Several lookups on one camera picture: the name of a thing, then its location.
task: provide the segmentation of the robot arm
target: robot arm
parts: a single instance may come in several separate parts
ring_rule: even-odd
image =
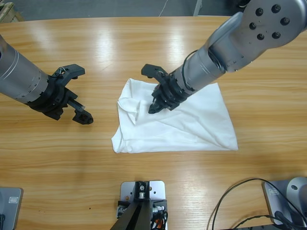
[[[74,121],[83,125],[93,122],[92,115],[75,101],[77,95],[65,87],[84,73],[82,67],[73,64],[60,67],[49,76],[0,35],[0,92],[46,116],[59,120],[63,107],[69,104],[75,109]]]
[[[223,74],[235,72],[258,58],[267,49],[284,46],[307,26],[306,0],[252,0],[244,13],[222,24],[205,45],[172,73],[146,64],[142,75],[160,84],[152,96],[149,113],[173,110]]]

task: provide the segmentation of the wire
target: wire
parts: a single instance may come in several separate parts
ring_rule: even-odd
[[[222,200],[225,198],[225,196],[230,193],[233,189],[237,188],[238,186],[244,184],[244,183],[247,183],[249,181],[255,181],[255,180],[259,180],[259,181],[264,181],[266,183],[268,183],[269,185],[271,185],[273,188],[275,188],[279,194],[298,212],[298,214],[303,218],[304,222],[307,224],[307,220],[306,218],[304,217],[304,215],[294,206],[294,204],[292,204],[292,202],[284,195],[282,194],[282,192],[275,186],[273,185],[271,182],[267,181],[267,180],[264,180],[264,179],[261,179],[261,178],[252,178],[252,179],[248,179],[248,180],[245,180],[245,181],[242,181],[234,186],[232,186],[231,188],[229,188],[221,197],[221,199],[219,200],[219,202],[217,203],[217,206],[216,206],[216,209],[215,209],[215,214],[214,214],[214,217],[213,217],[213,221],[212,221],[212,230],[214,230],[214,223],[215,223],[215,219],[216,219],[216,216],[217,216],[217,212],[219,210],[219,207],[221,205],[221,202]]]
[[[182,64],[182,79],[183,79],[183,83],[184,83],[184,85],[186,86],[186,88],[187,88],[188,90],[190,90],[190,91],[195,91],[195,90],[194,90],[192,87],[190,87],[190,86],[187,84],[187,82],[186,82],[186,77],[184,76],[184,67],[185,67],[185,65],[186,65],[186,62],[187,62],[188,58],[189,58],[192,54],[194,54],[196,51],[197,51],[197,50],[194,50],[192,53],[190,53],[189,55],[187,55],[186,59],[184,59],[184,62],[183,62],[183,64]]]
[[[168,212],[163,211],[162,214],[156,214],[153,217],[152,223],[151,223],[151,230],[165,230],[166,229],[166,222],[168,219]]]
[[[233,228],[233,230],[237,230],[237,228],[238,228],[240,225],[244,224],[245,222],[247,222],[247,221],[249,221],[249,220],[251,220],[251,219],[261,218],[261,217],[266,217],[266,218],[275,219],[275,220],[278,220],[278,221],[282,222],[283,224],[285,224],[281,219],[276,218],[276,217],[274,217],[274,216],[271,216],[271,215],[260,215],[260,216],[254,216],[254,217],[246,218],[244,221],[242,221],[242,222],[240,222],[239,224],[237,224],[237,225]],[[287,222],[286,224],[287,224],[287,225],[290,225],[290,226],[293,227],[294,229],[306,229],[306,228],[304,228],[304,227],[302,227],[302,226],[298,226],[298,225],[296,225],[296,224],[294,224],[294,223],[291,223],[291,222]]]
[[[164,3],[164,7],[162,8],[161,12],[159,13],[159,17],[161,17],[161,14],[163,13],[164,9],[165,9],[165,6],[167,4],[168,0],[165,1]]]

